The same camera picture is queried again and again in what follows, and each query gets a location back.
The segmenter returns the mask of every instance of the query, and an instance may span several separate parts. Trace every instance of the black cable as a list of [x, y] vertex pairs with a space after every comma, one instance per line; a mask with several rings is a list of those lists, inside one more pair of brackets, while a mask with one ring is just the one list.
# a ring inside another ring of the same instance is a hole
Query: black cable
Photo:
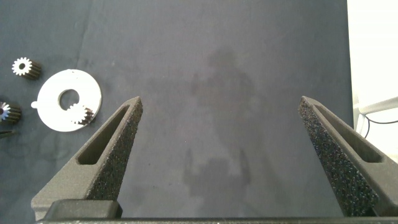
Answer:
[[365, 116], [365, 118], [368, 119], [368, 131], [366, 131], [366, 134], [365, 134], [365, 138], [366, 138], [369, 134], [369, 130], [371, 129], [371, 120], [367, 116]]
[[371, 122], [373, 122], [375, 124], [394, 124], [394, 123], [398, 123], [398, 120], [397, 121], [390, 121], [390, 122], [378, 122], [378, 121], [373, 121], [373, 120], [369, 119], [367, 116], [365, 116], [365, 118], [368, 119], [368, 131], [366, 131], [365, 138], [368, 136], [369, 130], [371, 129]]
[[367, 116], [365, 116], [365, 118], [368, 119], [368, 121], [376, 123], [376, 124], [394, 124], [394, 123], [398, 123], [398, 121], [390, 121], [390, 122], [378, 122], [378, 121], [373, 121], [371, 119], [369, 119]]

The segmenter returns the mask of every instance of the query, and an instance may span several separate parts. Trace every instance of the metal gear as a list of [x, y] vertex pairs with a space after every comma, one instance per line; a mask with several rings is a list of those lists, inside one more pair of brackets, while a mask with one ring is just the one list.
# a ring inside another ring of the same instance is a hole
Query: metal gear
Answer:
[[30, 80], [36, 80], [39, 78], [41, 66], [39, 63], [30, 60], [29, 58], [19, 58], [12, 65], [13, 72], [20, 76]]
[[71, 105], [67, 112], [69, 112], [73, 124], [86, 125], [91, 122], [94, 115], [93, 110], [78, 103]]
[[16, 123], [21, 118], [21, 109], [18, 106], [0, 102], [0, 122]]

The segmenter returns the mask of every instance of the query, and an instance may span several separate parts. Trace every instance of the flat metal disc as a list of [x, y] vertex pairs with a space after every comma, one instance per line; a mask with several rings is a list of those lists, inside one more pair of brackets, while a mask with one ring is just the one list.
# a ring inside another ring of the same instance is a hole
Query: flat metal disc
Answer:
[[32, 103], [43, 123], [53, 130], [68, 132], [86, 126], [72, 123], [68, 111], [61, 108], [60, 98], [68, 90], [79, 94], [79, 104], [91, 109], [93, 118], [100, 109], [101, 89], [91, 75], [75, 69], [58, 72], [44, 83], [37, 101]]

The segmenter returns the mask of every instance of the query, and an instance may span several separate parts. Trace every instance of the white wall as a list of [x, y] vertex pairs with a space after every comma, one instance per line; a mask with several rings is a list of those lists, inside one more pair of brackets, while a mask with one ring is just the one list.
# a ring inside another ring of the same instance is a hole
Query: white wall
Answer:
[[[359, 105], [398, 96], [398, 1], [348, 0], [349, 48], [354, 120]], [[368, 115], [380, 121], [398, 120], [398, 109]], [[366, 134], [368, 124], [362, 130]], [[398, 161], [398, 124], [374, 124], [367, 140]]]

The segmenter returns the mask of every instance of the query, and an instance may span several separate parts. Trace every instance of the spur gear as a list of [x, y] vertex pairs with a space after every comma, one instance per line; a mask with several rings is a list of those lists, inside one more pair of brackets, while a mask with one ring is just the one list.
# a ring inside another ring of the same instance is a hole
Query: spur gear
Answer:
[[70, 113], [73, 124], [86, 125], [91, 122], [94, 115], [93, 110], [77, 103], [71, 105], [67, 111]]
[[41, 66], [39, 63], [34, 62], [29, 58], [21, 57], [14, 62], [12, 70], [20, 77], [36, 80], [39, 78]]
[[0, 102], [0, 118], [0, 123], [6, 121], [14, 124], [21, 118], [21, 109], [18, 106]]

